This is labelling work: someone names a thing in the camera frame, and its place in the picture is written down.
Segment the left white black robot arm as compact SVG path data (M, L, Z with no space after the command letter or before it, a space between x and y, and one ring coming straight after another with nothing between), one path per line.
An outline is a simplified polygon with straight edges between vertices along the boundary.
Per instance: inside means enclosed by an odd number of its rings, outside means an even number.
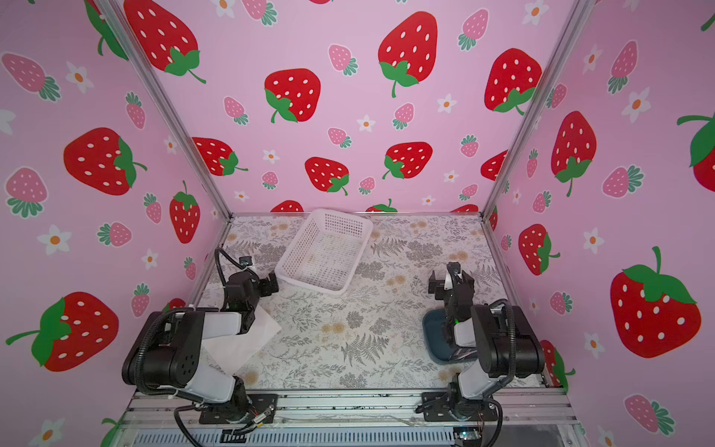
M224 249L214 262L236 267L220 272L220 307L178 307L152 313L122 366L122 379L146 396L185 400L176 417L197 411L202 425L238 424L249 431L272 422L277 395L247 393L234 372L280 330L260 301L279 292L274 272L262 278L252 259L231 257Z

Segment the aluminium frame rail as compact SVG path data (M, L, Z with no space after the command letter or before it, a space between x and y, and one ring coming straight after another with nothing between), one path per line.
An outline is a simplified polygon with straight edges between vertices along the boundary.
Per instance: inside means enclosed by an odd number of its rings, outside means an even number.
M503 389L483 415L453 417L444 407L417 413L440 389L258 390L258 411L275 407L253 432L197 411L176 415L181 400L137 394L115 446L586 446L583 428L558 389Z

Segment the white plastic mesh basket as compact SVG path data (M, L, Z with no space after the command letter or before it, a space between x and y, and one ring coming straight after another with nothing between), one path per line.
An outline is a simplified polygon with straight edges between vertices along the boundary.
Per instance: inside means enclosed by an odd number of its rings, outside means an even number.
M311 212L275 268L279 279L339 296L352 281L374 224L336 210Z

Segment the white paper napkin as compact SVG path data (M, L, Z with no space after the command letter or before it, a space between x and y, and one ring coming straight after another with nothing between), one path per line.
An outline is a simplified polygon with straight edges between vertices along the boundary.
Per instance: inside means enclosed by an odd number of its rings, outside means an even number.
M212 338L202 344L225 374L236 375L280 331L281 326L259 305L247 333Z

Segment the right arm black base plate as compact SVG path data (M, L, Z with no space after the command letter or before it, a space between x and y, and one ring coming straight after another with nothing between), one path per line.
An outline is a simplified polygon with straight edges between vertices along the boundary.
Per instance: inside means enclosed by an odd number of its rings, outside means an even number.
M468 400L459 393L424 392L414 409L426 422L497 422L497 405L485 400Z

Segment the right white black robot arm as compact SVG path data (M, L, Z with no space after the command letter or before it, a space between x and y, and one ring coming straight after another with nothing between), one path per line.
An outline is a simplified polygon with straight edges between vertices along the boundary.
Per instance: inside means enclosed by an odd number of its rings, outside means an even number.
M431 274L428 294L443 303L423 318L428 355L442 365L469 363L443 392L422 395L416 409L428 422L500 415L495 394L516 378L543 371L543 348L520 307L506 299L476 304L476 281L458 262L444 279Z

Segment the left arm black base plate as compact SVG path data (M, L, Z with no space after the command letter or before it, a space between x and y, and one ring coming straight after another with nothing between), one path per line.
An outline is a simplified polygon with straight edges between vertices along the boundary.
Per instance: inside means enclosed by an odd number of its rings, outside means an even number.
M201 425L271 424L277 410L277 394L248 394L230 402L208 404L199 417Z

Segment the dark teal plastic bin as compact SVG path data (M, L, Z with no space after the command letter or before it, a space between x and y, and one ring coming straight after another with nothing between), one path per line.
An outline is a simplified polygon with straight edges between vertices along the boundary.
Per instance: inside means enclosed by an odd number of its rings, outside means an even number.
M476 348L458 346L449 328L445 327L446 313L443 309L434 309L424 315L422 326L426 350L432 361L440 365L473 362L478 359Z

